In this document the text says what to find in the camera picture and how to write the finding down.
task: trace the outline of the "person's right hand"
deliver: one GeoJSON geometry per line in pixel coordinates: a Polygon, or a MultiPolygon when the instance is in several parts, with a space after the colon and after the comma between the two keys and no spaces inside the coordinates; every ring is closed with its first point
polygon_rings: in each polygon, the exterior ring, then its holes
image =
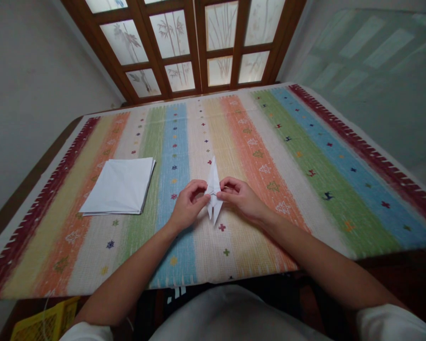
{"type": "Polygon", "coordinates": [[[220,182],[220,186],[221,192],[218,192],[216,196],[234,204],[250,221],[261,224],[271,214],[271,210],[246,182],[226,177],[220,182]]]}

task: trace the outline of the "origami crane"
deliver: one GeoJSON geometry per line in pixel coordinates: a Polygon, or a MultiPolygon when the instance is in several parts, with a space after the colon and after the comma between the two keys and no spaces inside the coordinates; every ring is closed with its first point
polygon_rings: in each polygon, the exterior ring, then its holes
{"type": "Polygon", "coordinates": [[[211,199],[207,204],[208,216],[210,219],[213,215],[213,225],[216,224],[216,219],[218,219],[219,211],[221,210],[222,200],[219,200],[216,196],[216,193],[221,192],[221,187],[219,185],[218,178],[218,169],[216,168],[216,158],[213,157],[212,167],[210,169],[210,174],[208,175],[207,180],[207,190],[205,194],[210,194],[211,199]]]}

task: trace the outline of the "white paper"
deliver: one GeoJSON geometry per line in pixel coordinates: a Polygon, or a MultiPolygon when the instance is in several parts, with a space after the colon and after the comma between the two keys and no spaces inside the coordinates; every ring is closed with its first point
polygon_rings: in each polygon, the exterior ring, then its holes
{"type": "Polygon", "coordinates": [[[210,169],[210,174],[208,175],[207,180],[207,190],[205,194],[210,194],[211,199],[207,204],[208,216],[210,219],[213,215],[213,225],[216,224],[216,220],[219,216],[219,211],[221,210],[222,200],[219,200],[216,196],[216,193],[221,192],[221,186],[219,184],[218,177],[218,168],[216,167],[216,157],[213,157],[212,167],[210,169]]]}
{"type": "Polygon", "coordinates": [[[108,160],[79,212],[84,215],[140,214],[154,166],[153,158],[108,160]]]}

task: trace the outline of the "person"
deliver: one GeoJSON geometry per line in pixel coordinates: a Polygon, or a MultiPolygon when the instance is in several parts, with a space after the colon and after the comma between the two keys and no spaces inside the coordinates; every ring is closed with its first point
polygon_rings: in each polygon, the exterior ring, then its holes
{"type": "MultiPolygon", "coordinates": [[[[139,299],[176,236],[210,200],[203,180],[181,191],[174,211],[158,232],[123,263],[88,299],[62,341],[112,340],[139,299]]],[[[238,179],[221,181],[217,197],[284,248],[343,307],[357,311],[361,340],[426,340],[426,323],[355,262],[271,211],[238,179]]],[[[268,306],[237,285],[205,291],[175,311],[151,340],[329,340],[301,321],[268,306]]]]}

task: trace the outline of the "tablecloth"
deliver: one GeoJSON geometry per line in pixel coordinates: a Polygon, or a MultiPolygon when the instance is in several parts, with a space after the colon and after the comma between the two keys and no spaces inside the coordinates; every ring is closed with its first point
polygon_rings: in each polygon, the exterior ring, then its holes
{"type": "MultiPolygon", "coordinates": [[[[169,219],[191,179],[247,181],[275,212],[354,259],[426,247],[426,191],[296,84],[85,116],[0,236],[0,298],[89,295],[169,219]],[[141,215],[83,217],[108,159],[153,157],[141,215]]],[[[227,205],[204,209],[149,288],[282,273],[297,264],[227,205]]]]}

